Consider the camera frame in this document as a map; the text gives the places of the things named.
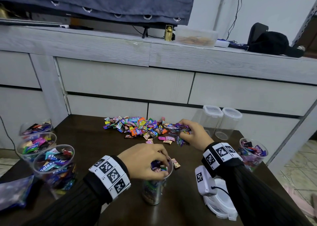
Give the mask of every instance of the finger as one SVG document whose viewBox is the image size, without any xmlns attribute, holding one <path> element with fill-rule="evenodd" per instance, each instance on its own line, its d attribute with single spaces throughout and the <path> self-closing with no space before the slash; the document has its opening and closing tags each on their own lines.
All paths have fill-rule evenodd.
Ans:
<svg viewBox="0 0 317 226">
<path fill-rule="evenodd" d="M 179 124 L 184 124 L 184 125 L 188 125 L 190 127 L 190 129 L 194 129 L 194 122 L 187 120 L 187 119 L 182 119 L 179 121 Z"/>
<path fill-rule="evenodd" d="M 163 144 L 154 144 L 154 145 L 152 145 L 152 148 L 157 152 L 161 151 L 161 153 L 163 153 L 166 156 L 166 158 L 168 158 L 168 153 L 167 153 L 165 147 L 163 146 Z"/>
<path fill-rule="evenodd" d="M 165 166 L 167 166 L 167 167 L 169 166 L 169 164 L 168 164 L 168 162 L 167 162 L 167 159 L 166 159 L 166 156 L 163 155 L 163 154 L 160 153 L 160 152 L 156 152 L 156 153 L 154 154 L 154 159 L 153 159 L 153 161 L 154 161 L 154 160 L 159 160 L 159 161 L 163 162 Z"/>
<path fill-rule="evenodd" d="M 187 134 L 185 132 L 180 132 L 179 137 L 187 142 L 191 142 L 191 139 L 193 138 L 194 135 L 192 134 Z"/>
<path fill-rule="evenodd" d="M 150 168 L 146 171 L 145 180 L 163 180 L 168 176 L 167 171 L 153 172 Z"/>
</svg>

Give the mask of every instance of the white wristband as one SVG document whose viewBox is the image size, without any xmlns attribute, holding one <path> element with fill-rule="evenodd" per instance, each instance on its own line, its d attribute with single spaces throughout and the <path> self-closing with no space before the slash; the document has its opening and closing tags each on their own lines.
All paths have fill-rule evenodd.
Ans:
<svg viewBox="0 0 317 226">
<path fill-rule="evenodd" d="M 128 175 L 110 156 L 103 156 L 89 171 L 94 173 L 109 191 L 114 200 L 123 190 L 131 186 Z"/>
</svg>

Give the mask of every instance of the empty plastic jar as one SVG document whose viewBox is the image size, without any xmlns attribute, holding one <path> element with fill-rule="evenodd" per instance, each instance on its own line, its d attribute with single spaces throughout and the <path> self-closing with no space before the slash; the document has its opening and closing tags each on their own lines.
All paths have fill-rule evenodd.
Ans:
<svg viewBox="0 0 317 226">
<path fill-rule="evenodd" d="M 217 127 L 215 136 L 221 140 L 228 140 L 238 124 L 239 120 L 242 118 L 241 112 L 236 109 L 225 107 L 222 109 L 224 113 L 221 124 Z"/>
<path fill-rule="evenodd" d="M 219 107 L 204 105 L 200 124 L 205 128 L 209 135 L 212 136 L 223 115 L 224 113 Z"/>
</svg>

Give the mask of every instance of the drawer front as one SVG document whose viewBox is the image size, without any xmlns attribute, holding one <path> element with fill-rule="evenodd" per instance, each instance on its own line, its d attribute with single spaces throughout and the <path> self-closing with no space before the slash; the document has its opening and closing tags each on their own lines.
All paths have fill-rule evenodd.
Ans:
<svg viewBox="0 0 317 226">
<path fill-rule="evenodd" d="M 41 88 L 26 53 L 0 51 L 0 84 Z"/>
<path fill-rule="evenodd" d="M 26 122 L 50 118 L 42 91 L 0 87 L 0 115 L 9 136 L 18 145 L 20 126 Z M 0 148 L 14 149 L 0 123 Z"/>
<path fill-rule="evenodd" d="M 303 116 L 317 87 L 196 73 L 189 104 Z"/>
<path fill-rule="evenodd" d="M 68 95 L 72 114 L 85 116 L 143 116 L 146 117 L 147 103 L 103 99 L 88 96 Z"/>
<path fill-rule="evenodd" d="M 194 73 L 58 58 L 66 91 L 187 103 Z"/>
<path fill-rule="evenodd" d="M 199 122 L 201 114 L 202 109 L 150 103 L 148 118 L 159 120 L 164 116 L 167 123 L 177 123 L 182 118 Z M 269 152 L 268 158 L 264 161 L 267 162 L 298 122 L 298 119 L 293 118 L 243 113 L 236 130 L 244 137 L 263 143 Z"/>
</svg>

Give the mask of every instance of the black wire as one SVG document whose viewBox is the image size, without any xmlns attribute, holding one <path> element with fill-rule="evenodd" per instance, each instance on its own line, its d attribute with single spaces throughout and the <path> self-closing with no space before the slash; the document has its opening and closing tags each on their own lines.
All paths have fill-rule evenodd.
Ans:
<svg viewBox="0 0 317 226">
<path fill-rule="evenodd" d="M 230 28 L 228 29 L 228 36 L 227 36 L 227 39 L 226 39 L 226 40 L 228 40 L 231 31 L 232 31 L 233 28 L 235 27 L 236 20 L 237 20 L 237 17 L 238 17 L 238 12 L 240 11 L 240 9 L 241 9 L 241 7 L 242 7 L 242 0 L 241 0 L 241 6 L 240 6 L 240 8 L 239 8 L 239 2 L 240 2 L 240 0 L 238 0 L 238 6 L 237 6 L 237 12 L 236 12 L 235 20 L 234 20 L 234 22 L 232 23 L 232 25 L 230 26 Z"/>
<path fill-rule="evenodd" d="M 143 35 L 143 33 L 141 33 L 140 31 L 138 31 L 135 27 L 134 27 L 134 25 L 133 25 L 133 28 L 137 31 L 137 32 L 139 32 L 141 35 Z M 156 36 L 150 36 L 150 35 L 148 35 L 149 37 L 153 37 L 153 38 L 158 38 L 158 39 L 164 39 L 164 37 L 156 37 Z"/>
<path fill-rule="evenodd" d="M 11 140 L 11 142 L 12 142 L 12 144 L 13 144 L 14 152 L 16 153 L 16 155 L 18 155 L 18 153 L 16 152 L 16 145 L 14 144 L 13 140 L 12 140 L 11 137 L 9 136 L 9 134 L 8 134 L 8 132 L 7 132 L 7 129 L 6 129 L 5 125 L 4 125 L 4 122 L 3 122 L 3 120 L 2 120 L 1 115 L 0 115 L 0 119 L 1 119 L 1 122 L 2 122 L 2 125 L 3 125 L 3 128 L 4 128 L 4 131 L 5 131 L 6 135 L 7 135 L 7 137 Z"/>
<path fill-rule="evenodd" d="M 223 188 L 220 188 L 220 187 L 211 187 L 211 189 L 215 189 L 215 188 L 221 189 L 221 190 L 224 191 L 226 194 L 228 194 L 228 196 L 230 197 L 229 193 L 228 193 L 226 190 L 224 190 Z"/>
</svg>

